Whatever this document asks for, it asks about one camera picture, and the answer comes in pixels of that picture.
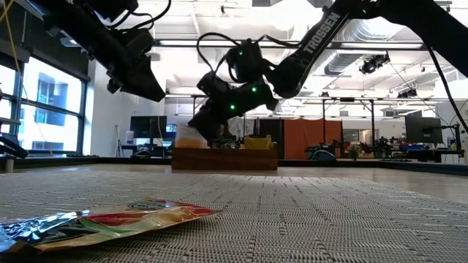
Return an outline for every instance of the gray woven surface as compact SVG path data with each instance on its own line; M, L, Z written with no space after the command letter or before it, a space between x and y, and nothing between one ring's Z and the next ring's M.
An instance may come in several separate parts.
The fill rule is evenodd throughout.
M63 172L0 176L0 216L143 197L222 210L22 262L468 262L468 206L346 178Z

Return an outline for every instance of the ceiling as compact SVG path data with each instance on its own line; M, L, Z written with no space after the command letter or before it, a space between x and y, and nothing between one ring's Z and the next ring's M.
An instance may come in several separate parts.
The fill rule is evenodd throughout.
M451 15L468 25L468 1L453 1ZM166 1L139 1L137 12L147 12L153 16L159 14ZM225 14L221 12L224 5ZM222 32L232 39L256 39L268 34L277 39L300 40L308 27L321 18L321 10L314 8L307 0L283 0L271 7L253 7L252 0L200 0L173 1L170 11L151 29L155 39L197 39L207 32ZM147 18L130 17L121 27L126 28ZM388 22L372 30L378 34L390 25ZM386 41L391 42L421 42L420 38L405 27L398 27ZM213 64L227 52L227 48L204 47L203 55ZM167 92L171 94L201 94L195 87L198 80L208 72L193 47L155 47L153 53L159 54L160 67L167 75ZM285 49L263 49L263 57L277 64L290 51ZM319 96L327 91L331 96L367 96L395 98L399 91L415 86L418 95L431 97L435 83L439 79L434 64L426 51L390 51L390 64L384 65L374 74L363 75L359 66L363 59L370 55L362 55L353 61L339 76L324 75L323 68L330 60L324 56L324 63L314 70L306 81L303 96ZM442 57L439 62L446 73L455 69ZM222 79L230 81L227 66L223 65L218 74ZM181 99L166 99L166 103L184 103Z

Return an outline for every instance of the chip bag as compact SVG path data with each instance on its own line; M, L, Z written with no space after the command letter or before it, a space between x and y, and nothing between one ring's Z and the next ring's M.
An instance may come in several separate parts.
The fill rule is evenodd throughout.
M128 205L58 213L54 216L0 221L0 252L24 248L52 251L93 245L192 221L215 211L162 199Z

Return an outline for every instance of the window frame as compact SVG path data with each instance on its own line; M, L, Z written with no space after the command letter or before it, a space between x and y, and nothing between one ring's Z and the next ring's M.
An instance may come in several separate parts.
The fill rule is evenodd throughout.
M61 67L58 67L55 64L48 63L44 59L41 59L40 57L36 56L31 56L32 58L35 58L42 63L46 63L49 66L52 66L68 75L71 75L73 77L76 77L81 81L81 98L80 98L80 110L78 113L73 112L71 110L65 110L60 107L56 107L53 105L49 105L46 103L41 103L41 102L35 102L35 101L29 101L25 98L22 98L23 95L23 80L21 79L20 76L24 76L24 69L25 69L25 64L20 63L20 70L21 73L18 74L18 71L15 70L15 88L13 91L13 95L10 94L4 94L4 98L6 100L9 100L11 102L11 119L13 120L20 120L20 112L21 112L21 105L29 105L36 107L37 109L43 109L43 110L49 110L55 113L62 113L65 115L72 115L75 116L78 119L78 138L77 138L77 149L76 150L52 150L53 154L82 154L83 152L83 132L84 132L84 123L85 123L85 107L86 107L86 88L88 85L88 80L83 79L80 76L77 76L70 72L69 70L62 69ZM19 125L11 125L10 126L10 134L18 135L19 133ZM30 154L49 154L49 150L28 150Z

